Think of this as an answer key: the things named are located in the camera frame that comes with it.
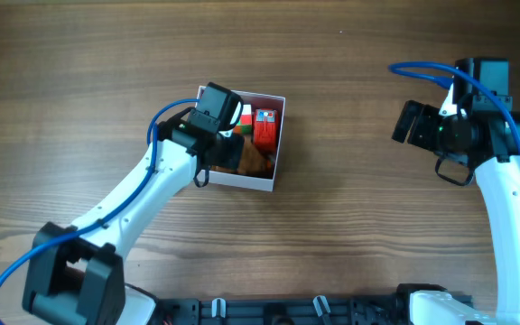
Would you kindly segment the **brown plush bear with orange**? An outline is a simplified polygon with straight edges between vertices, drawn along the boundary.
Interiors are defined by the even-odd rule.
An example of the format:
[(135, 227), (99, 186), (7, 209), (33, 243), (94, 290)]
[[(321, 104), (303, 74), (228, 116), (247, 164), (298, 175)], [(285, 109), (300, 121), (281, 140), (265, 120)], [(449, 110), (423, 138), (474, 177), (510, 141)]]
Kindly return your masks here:
[(251, 177), (267, 177), (274, 171), (274, 164), (248, 140), (245, 140), (239, 165), (236, 169), (213, 166), (214, 172), (239, 174)]

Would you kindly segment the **colourful puzzle cube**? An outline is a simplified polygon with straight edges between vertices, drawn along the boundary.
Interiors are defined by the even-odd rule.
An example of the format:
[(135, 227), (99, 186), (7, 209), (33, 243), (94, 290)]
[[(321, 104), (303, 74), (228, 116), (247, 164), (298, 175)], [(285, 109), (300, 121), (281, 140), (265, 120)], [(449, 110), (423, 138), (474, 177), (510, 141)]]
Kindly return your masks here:
[(244, 104), (241, 116), (234, 127), (233, 131), (240, 135), (250, 135), (253, 133), (253, 107), (250, 104)]

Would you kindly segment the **red toy truck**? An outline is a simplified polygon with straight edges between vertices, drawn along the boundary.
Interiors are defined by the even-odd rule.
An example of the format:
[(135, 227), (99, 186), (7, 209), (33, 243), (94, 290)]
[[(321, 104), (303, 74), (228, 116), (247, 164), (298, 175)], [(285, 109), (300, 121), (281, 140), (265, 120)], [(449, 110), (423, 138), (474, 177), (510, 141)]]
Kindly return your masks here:
[(257, 109), (253, 120), (253, 143), (259, 151), (272, 152), (277, 148), (279, 117), (276, 110)]

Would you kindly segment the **white cardboard box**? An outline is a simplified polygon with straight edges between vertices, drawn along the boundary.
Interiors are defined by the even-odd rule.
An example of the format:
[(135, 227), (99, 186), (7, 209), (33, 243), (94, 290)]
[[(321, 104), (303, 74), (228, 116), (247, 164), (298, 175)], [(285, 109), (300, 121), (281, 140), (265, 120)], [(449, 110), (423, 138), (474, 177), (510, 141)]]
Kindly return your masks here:
[(280, 96), (246, 92), (241, 90), (235, 90), (235, 93), (237, 93), (246, 104), (251, 104), (257, 108), (272, 109), (278, 112), (278, 117), (280, 118), (280, 121), (278, 122), (278, 136), (276, 136), (277, 147), (274, 154), (274, 167), (266, 176), (262, 177), (210, 171), (209, 183), (238, 187), (243, 189), (263, 190), (271, 192), (274, 190), (274, 181), (276, 178), (276, 172), (279, 163), (279, 155), (281, 149), (280, 142), (284, 124), (286, 99)]

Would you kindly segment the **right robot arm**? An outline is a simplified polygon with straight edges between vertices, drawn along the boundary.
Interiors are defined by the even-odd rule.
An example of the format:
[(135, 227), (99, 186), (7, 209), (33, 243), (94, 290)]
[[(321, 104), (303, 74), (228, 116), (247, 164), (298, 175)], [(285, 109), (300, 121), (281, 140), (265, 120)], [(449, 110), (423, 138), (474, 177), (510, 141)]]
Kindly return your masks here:
[[(520, 134), (520, 112), (512, 115)], [(520, 324), (520, 154), (508, 122), (493, 107), (404, 104), (392, 135), (469, 170), (485, 201), (497, 268), (496, 324)]]

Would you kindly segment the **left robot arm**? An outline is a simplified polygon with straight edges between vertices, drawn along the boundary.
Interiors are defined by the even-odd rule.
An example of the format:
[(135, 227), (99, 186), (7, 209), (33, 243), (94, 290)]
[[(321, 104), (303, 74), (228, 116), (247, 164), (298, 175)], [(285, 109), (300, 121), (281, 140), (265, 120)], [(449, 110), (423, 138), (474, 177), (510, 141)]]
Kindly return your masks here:
[(67, 227), (35, 235), (22, 306), (50, 324), (150, 324), (158, 300), (125, 282), (124, 263), (165, 204), (201, 170), (237, 163), (240, 114), (213, 118), (195, 108), (153, 127), (144, 159), (98, 205)]

